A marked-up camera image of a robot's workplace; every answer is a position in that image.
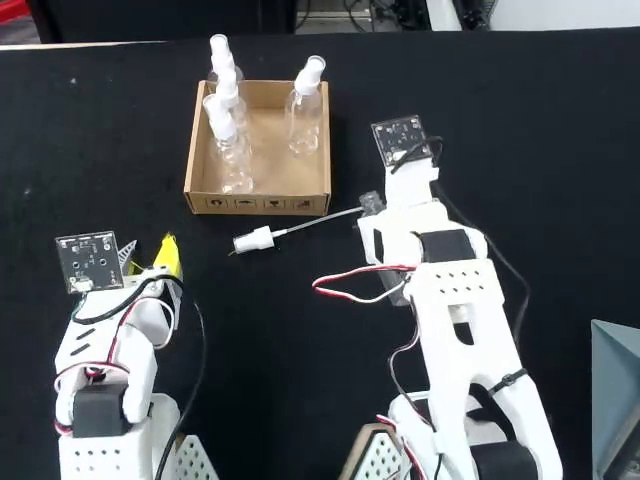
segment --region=cardboard box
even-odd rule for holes
[[[242,215],[326,215],[331,199],[329,86],[322,82],[322,122],[317,152],[296,158],[288,148],[284,104],[293,82],[245,81],[240,91],[249,110],[253,149],[251,194],[223,194],[213,134],[202,100],[215,84],[200,82],[193,119],[184,195],[191,211]]]

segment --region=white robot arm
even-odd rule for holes
[[[95,236],[78,238],[88,240],[69,253],[78,258],[74,274],[83,275],[72,283],[92,285],[86,272],[93,268],[100,276],[95,265],[109,267],[93,261]],[[81,259],[83,249],[89,255]],[[180,411],[172,398],[153,393],[155,350],[169,343],[179,324],[182,283],[176,275],[177,246],[165,238],[152,268],[112,281],[121,284],[117,288],[87,288],[71,314],[55,358],[62,480],[218,479],[197,437],[187,437],[176,451]]]
[[[424,480],[560,480],[558,451],[511,336],[484,235],[451,221],[432,197],[438,168],[430,158],[395,170],[386,169],[386,208],[365,206],[369,214],[358,226],[367,263],[413,270],[382,279],[388,289],[404,282],[392,301],[413,309],[430,390],[398,396],[381,417],[405,452],[392,478],[405,479],[415,468]],[[464,341],[461,324],[470,333]],[[513,438],[470,418],[478,406],[472,384],[506,415]],[[425,412],[416,407],[420,401]]]

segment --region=clear plastic bottle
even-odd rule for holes
[[[253,177],[249,142],[239,134],[231,114],[215,95],[208,95],[203,105],[215,137],[215,143],[210,145],[210,154],[217,150],[222,193],[251,193]]]
[[[240,67],[235,64],[233,54],[229,49],[229,40],[226,35],[218,33],[209,39],[211,45],[211,71],[207,80],[217,82],[222,70],[230,69],[236,72],[237,81],[244,80],[244,74]]]
[[[289,149],[296,156],[310,155],[318,149],[322,122],[322,96],[318,85],[325,66],[322,57],[309,57],[285,104],[287,140]]]
[[[218,85],[216,87],[216,97],[226,108],[241,135],[249,137],[249,123],[247,120],[247,104],[238,93],[238,82],[234,70],[225,69],[220,72]]]

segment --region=black cloth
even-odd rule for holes
[[[640,30],[234,38],[247,77],[327,60],[333,211],[382,190],[372,122],[419,114],[446,141],[442,185],[529,280],[523,363],[566,475],[590,472],[590,320],[640,326]],[[353,218],[228,257],[233,236],[299,218],[194,216],[182,196],[205,40],[0,53],[0,412],[5,478],[57,478],[53,359],[75,298],[53,238],[113,229],[153,259],[168,230],[199,299],[210,357],[185,431],[222,479],[336,478],[360,426],[396,395],[386,357],[409,310],[317,296],[364,263]],[[500,265],[510,317],[522,291]],[[380,292],[375,275],[345,281]],[[184,404],[199,358],[188,306],[158,355],[157,391]],[[397,363],[424,387],[417,353]]]

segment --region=circuit board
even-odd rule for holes
[[[424,145],[412,154],[411,161],[433,157],[418,115],[373,123],[371,130],[386,167],[393,167],[407,151],[419,144]]]
[[[124,286],[113,232],[58,237],[56,247],[67,292],[84,293]]]

